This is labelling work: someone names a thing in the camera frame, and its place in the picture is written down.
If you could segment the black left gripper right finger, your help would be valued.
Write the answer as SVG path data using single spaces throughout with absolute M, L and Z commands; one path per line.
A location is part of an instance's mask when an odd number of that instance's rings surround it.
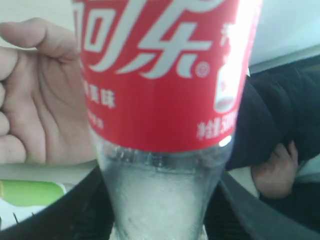
M 318 240 L 319 233 L 272 209 L 228 172 L 212 194 L 204 226 L 210 240 Z

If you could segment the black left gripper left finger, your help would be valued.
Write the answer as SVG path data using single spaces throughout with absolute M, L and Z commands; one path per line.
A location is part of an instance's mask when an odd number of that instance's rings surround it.
M 0 232 L 2 240 L 108 240 L 115 217 L 101 171 L 94 168 L 66 195 Z

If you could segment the black sleeved right forearm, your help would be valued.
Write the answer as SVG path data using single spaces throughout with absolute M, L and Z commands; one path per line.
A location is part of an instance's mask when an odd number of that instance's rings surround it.
M 245 81 L 226 170 L 266 162 L 293 141 L 298 161 L 320 153 L 319 56 L 254 73 Z

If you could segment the person's other hand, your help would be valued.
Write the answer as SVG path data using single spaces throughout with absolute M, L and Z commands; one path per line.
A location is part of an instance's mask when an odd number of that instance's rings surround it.
M 297 170 L 298 150 L 291 141 L 288 147 L 279 143 L 266 162 L 251 167 L 251 175 L 260 194 L 280 199 L 292 192 Z

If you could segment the person's open right hand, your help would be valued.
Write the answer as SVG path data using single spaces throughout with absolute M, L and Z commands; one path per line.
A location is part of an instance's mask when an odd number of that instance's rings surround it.
M 1 23 L 0 36 L 0 162 L 94 160 L 75 33 L 36 17 Z

